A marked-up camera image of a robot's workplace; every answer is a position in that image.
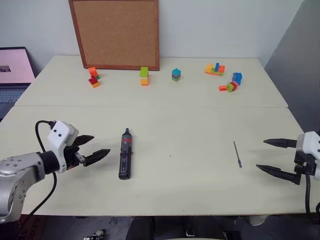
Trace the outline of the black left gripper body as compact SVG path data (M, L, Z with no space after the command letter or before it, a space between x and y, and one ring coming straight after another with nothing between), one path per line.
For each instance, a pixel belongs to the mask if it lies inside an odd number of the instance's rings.
M63 150L64 159L66 162L66 169L70 170L79 164L83 164L85 162L85 157L78 153L79 147L75 144L71 146L66 146Z

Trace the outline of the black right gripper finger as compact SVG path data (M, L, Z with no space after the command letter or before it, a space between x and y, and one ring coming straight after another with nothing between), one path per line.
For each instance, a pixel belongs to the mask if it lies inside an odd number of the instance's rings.
M279 148L296 148L297 140L287 138L270 138L263 141L265 144L269 144Z
M296 185L299 185L301 182L300 173L285 172L285 171L282 171L280 168L269 166L269 165L257 164L256 167L273 177L292 182Z

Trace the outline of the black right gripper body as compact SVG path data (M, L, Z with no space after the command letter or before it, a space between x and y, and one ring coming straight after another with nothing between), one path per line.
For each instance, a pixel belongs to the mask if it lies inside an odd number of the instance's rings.
M308 172L311 176L316 172L316 158L311 154L306 154L302 150L296 150L294 157L294 172L297 174L306 174Z

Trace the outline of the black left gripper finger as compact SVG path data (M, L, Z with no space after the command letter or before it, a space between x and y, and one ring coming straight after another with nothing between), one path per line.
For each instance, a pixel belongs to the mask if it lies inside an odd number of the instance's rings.
M88 167L96 162L99 162L106 157L110 151L110 149L100 149L89 156L85 156L83 166Z
M88 143L89 141L91 141L94 138L95 137L92 136L92 135L80 135L80 136L77 136L75 138L75 145L76 146L84 145L84 144Z

